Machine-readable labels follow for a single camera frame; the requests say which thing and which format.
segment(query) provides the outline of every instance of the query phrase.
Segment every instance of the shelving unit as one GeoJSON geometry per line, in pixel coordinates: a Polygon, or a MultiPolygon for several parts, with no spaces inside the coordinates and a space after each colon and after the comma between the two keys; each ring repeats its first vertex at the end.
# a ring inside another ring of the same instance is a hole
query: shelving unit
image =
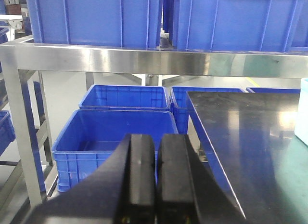
{"type": "MultiPolygon", "coordinates": [[[[50,152],[52,141],[42,71],[85,72],[87,88],[94,82],[93,73],[149,74],[161,77],[181,75],[294,79],[308,76],[308,53],[305,52],[207,53],[179,52],[163,48],[158,50],[107,49],[97,46],[38,44],[33,43],[32,36],[0,45],[0,61],[21,158],[14,170],[17,171],[14,175],[21,174],[21,168],[23,169],[31,206],[45,200],[56,183],[55,167],[50,152]],[[232,67],[234,59],[244,67],[242,69],[232,67]],[[264,69],[268,63],[273,65],[270,70],[264,69]],[[45,108],[45,119],[37,132],[27,84],[36,71],[40,76],[45,108]],[[38,158],[40,146],[44,146],[46,160],[50,164],[45,172],[42,171],[38,158]],[[45,190],[39,187],[42,182],[39,178],[43,174],[46,179],[45,190]]],[[[18,181],[16,178],[14,177],[9,184],[14,185],[18,181]]]]}

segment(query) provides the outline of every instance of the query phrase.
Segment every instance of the blue storage bin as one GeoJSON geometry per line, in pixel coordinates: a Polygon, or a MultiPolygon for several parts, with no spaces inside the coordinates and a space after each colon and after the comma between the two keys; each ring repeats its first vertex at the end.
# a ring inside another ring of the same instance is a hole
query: blue storage bin
{"type": "Polygon", "coordinates": [[[299,17],[296,32],[292,42],[291,51],[308,50],[308,0],[305,1],[299,17]]]}
{"type": "Polygon", "coordinates": [[[178,49],[289,51],[305,0],[174,0],[178,49]]]}
{"type": "Polygon", "coordinates": [[[169,111],[165,87],[92,85],[80,109],[169,111]]]}
{"type": "Polygon", "coordinates": [[[163,0],[27,0],[35,42],[155,48],[163,0]]]}
{"type": "Polygon", "coordinates": [[[293,93],[300,94],[300,89],[294,88],[246,88],[250,93],[293,93]]]}
{"type": "Polygon", "coordinates": [[[9,111],[0,111],[0,155],[15,140],[15,131],[9,111]]]}
{"type": "Polygon", "coordinates": [[[171,110],[173,112],[179,134],[187,134],[187,92],[244,92],[244,90],[239,88],[172,87],[170,96],[171,110]]]}
{"type": "Polygon", "coordinates": [[[52,147],[64,192],[95,171],[125,134],[149,134],[155,149],[165,133],[178,133],[173,115],[163,111],[78,110],[52,147]]]}

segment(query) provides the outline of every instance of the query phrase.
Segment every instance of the metal shelf leg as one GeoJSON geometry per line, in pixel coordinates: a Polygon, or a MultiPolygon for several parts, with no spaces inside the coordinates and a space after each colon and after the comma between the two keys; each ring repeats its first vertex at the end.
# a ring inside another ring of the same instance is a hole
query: metal shelf leg
{"type": "Polygon", "coordinates": [[[10,101],[12,119],[26,186],[31,206],[40,204],[46,198],[45,188],[40,189],[44,181],[40,164],[39,145],[33,122],[33,114],[27,79],[19,74],[14,58],[14,48],[3,54],[1,65],[6,81],[7,95],[10,101]]]}

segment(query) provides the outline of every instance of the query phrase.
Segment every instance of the metal frame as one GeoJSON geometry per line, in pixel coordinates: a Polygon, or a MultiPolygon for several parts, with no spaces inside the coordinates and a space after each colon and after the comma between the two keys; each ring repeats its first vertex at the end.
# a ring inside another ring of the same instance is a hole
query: metal frame
{"type": "Polygon", "coordinates": [[[46,198],[39,188],[42,175],[38,163],[39,145],[47,140],[45,150],[52,166],[51,136],[43,95],[46,120],[36,133],[27,80],[35,71],[85,72],[87,87],[93,84],[92,73],[130,73],[151,75],[234,76],[303,78],[308,76],[308,53],[253,52],[180,52],[168,49],[127,50],[97,46],[37,44],[31,36],[0,45],[0,61],[11,105],[16,139],[23,166],[30,204],[46,198]],[[234,66],[237,61],[242,69],[234,66]],[[269,71],[264,66],[272,64],[269,71]]]}

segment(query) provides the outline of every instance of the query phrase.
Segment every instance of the crate rim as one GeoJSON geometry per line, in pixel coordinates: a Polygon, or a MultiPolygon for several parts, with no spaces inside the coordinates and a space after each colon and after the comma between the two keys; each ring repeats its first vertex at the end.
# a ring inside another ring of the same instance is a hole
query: crate rim
{"type": "Polygon", "coordinates": [[[72,115],[70,116],[70,118],[67,120],[67,122],[65,123],[64,127],[62,128],[62,130],[60,131],[58,137],[56,138],[55,142],[53,143],[52,145],[52,148],[51,148],[51,152],[55,155],[63,155],[63,154],[102,154],[102,153],[108,153],[108,150],[96,150],[96,151],[86,151],[86,150],[72,150],[72,151],[69,151],[69,150],[56,150],[56,148],[58,147],[59,145],[59,141],[61,140],[61,138],[63,137],[64,133],[66,132],[68,126],[70,125],[71,121],[74,119],[74,117],[77,115],[77,113],[83,113],[83,112],[105,112],[105,113],[108,113],[108,112],[125,112],[125,113],[167,113],[170,118],[171,118],[171,121],[173,122],[173,129],[174,131],[176,131],[176,133],[179,133],[178,132],[178,129],[177,129],[177,126],[176,126],[176,123],[174,121],[174,116],[173,116],[173,113],[171,113],[170,111],[136,111],[136,110],[98,110],[98,109],[78,109],[78,110],[75,110],[72,115]]]}
{"type": "Polygon", "coordinates": [[[141,86],[141,85],[105,85],[105,84],[93,84],[90,86],[90,88],[87,90],[86,94],[83,96],[83,98],[81,99],[81,101],[79,102],[78,106],[80,108],[96,108],[96,110],[98,109],[104,109],[104,108],[125,108],[125,107],[129,107],[129,108],[147,108],[147,109],[169,109],[170,108],[170,101],[168,100],[168,93],[167,93],[167,89],[166,87],[163,86],[141,86]],[[165,96],[165,102],[166,102],[166,107],[134,107],[134,106],[97,106],[97,105],[83,105],[85,99],[87,98],[87,96],[90,94],[91,90],[97,86],[106,86],[106,87],[138,87],[138,88],[162,88],[163,92],[164,92],[164,96],[165,96]]]}

